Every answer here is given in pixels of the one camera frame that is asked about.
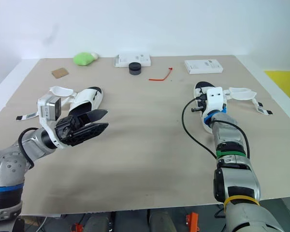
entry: beige cardboard surface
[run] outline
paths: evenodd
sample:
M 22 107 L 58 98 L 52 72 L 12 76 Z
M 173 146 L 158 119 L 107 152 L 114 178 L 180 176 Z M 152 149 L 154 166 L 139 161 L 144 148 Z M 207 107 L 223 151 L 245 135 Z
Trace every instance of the beige cardboard surface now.
M 186 59 L 214 58 L 223 73 L 189 75 Z M 55 79 L 51 71 L 64 67 L 69 75 Z M 161 82 L 168 68 L 173 72 Z M 20 132 L 39 127 L 38 119 L 16 122 L 17 115 L 36 112 L 36 101 L 51 86 L 80 91 L 98 86 L 104 91 L 101 120 L 109 127 L 98 137 L 40 159 L 26 173 L 23 214 L 83 213 L 215 203 L 216 161 L 194 143 L 181 125 L 181 112 L 192 99 L 195 83 L 247 87 L 273 116 L 264 116 L 251 102 L 230 101 L 228 114 L 246 132 L 251 162 L 261 184 L 262 199 L 290 196 L 290 119 L 259 82 L 233 56 L 153 57 L 138 76 L 114 68 L 112 58 L 88 66 L 72 59 L 42 59 L 0 113 L 0 149 Z M 213 151 L 199 113 L 188 108 L 186 127 Z

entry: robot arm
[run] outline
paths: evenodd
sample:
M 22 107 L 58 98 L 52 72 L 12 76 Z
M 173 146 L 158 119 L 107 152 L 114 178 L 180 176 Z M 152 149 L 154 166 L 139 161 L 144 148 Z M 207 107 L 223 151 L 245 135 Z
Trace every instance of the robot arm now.
M 274 216 L 259 205 L 261 189 L 250 163 L 249 146 L 246 153 L 237 122 L 226 114 L 223 95 L 221 87 L 197 83 L 194 97 L 198 108 L 192 111 L 202 111 L 203 126 L 214 136 L 214 197 L 224 203 L 227 232 L 283 232 Z
M 57 119 L 61 114 L 60 102 L 58 107 L 58 104 L 52 105 L 48 104 L 50 101 L 45 101 L 48 104 L 47 111 L 58 116 L 47 125 L 48 127 L 53 125 L 51 131 L 55 134 L 52 137 L 58 141 L 54 143 L 44 128 L 28 128 L 20 134 L 18 141 L 13 145 L 0 150 L 0 231 L 8 225 L 13 225 L 20 214 L 24 176 L 37 159 L 53 153 L 58 143 L 64 147 L 75 146 L 100 135 L 108 126 L 108 123 L 94 123 L 107 111 L 96 109 L 102 100 L 101 89 L 97 87 L 89 89 L 94 93 L 93 99 L 79 104 L 74 101 L 68 116 L 59 121 Z
M 259 205 L 260 185 L 244 152 L 240 131 L 217 120 L 237 123 L 226 113 L 211 118 L 217 154 L 214 197 L 224 203 L 227 231 L 283 232 L 274 216 Z

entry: white box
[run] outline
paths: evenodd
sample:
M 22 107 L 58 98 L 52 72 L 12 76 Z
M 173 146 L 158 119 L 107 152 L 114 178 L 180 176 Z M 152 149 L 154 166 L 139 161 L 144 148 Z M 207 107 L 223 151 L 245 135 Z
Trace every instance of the white box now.
M 222 73 L 223 68 L 216 59 L 185 60 L 189 74 Z
M 121 53 L 114 59 L 115 67 L 128 67 L 130 63 L 138 62 L 141 66 L 151 66 L 150 56 L 147 53 Z

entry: red wire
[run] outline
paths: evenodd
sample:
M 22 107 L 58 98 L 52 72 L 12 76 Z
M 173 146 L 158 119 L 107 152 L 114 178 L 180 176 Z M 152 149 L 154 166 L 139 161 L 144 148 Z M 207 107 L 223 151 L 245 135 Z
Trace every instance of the red wire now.
M 169 73 L 163 79 L 149 79 L 150 81 L 164 81 L 172 72 L 173 68 L 169 68 Z

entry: orange clamp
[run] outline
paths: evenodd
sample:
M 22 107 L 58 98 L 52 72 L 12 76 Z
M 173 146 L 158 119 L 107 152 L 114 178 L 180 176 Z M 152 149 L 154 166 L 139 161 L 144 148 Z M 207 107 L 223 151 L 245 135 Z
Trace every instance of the orange clamp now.
M 192 212 L 191 214 L 186 215 L 186 224 L 189 227 L 189 232 L 200 231 L 198 226 L 199 214 Z

